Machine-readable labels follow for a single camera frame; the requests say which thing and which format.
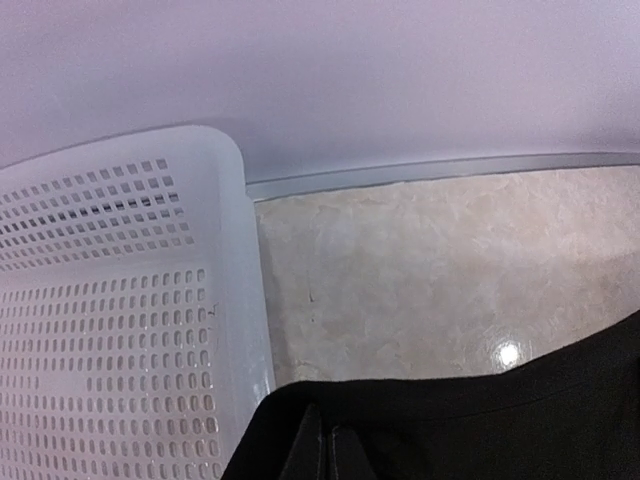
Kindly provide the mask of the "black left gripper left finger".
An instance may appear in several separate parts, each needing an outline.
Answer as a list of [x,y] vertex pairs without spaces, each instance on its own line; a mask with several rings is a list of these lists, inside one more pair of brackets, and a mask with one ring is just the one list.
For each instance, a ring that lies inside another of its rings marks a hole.
[[279,475],[282,480],[322,480],[328,474],[328,430],[320,409],[308,405]]

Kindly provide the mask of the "black long sleeve shirt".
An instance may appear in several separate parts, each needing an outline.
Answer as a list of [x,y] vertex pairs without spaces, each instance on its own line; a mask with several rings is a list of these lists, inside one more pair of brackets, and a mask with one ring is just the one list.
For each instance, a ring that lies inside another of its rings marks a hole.
[[224,477],[279,479],[310,404],[328,433],[369,433],[382,479],[635,479],[639,318],[499,374],[281,387],[260,403]]

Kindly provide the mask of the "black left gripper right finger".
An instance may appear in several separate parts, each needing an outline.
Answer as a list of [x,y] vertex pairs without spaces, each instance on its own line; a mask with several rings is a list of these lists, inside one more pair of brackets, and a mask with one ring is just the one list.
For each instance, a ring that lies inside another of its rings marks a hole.
[[351,425],[333,426],[327,441],[328,479],[382,479],[375,464],[375,455],[370,450],[371,439],[366,430]]

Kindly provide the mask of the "white perforated plastic basket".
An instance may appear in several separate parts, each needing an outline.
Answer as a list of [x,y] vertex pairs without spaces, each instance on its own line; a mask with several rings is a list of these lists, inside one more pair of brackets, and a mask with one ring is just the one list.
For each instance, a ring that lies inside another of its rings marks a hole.
[[209,127],[1,171],[1,475],[218,479],[274,386],[254,205]]

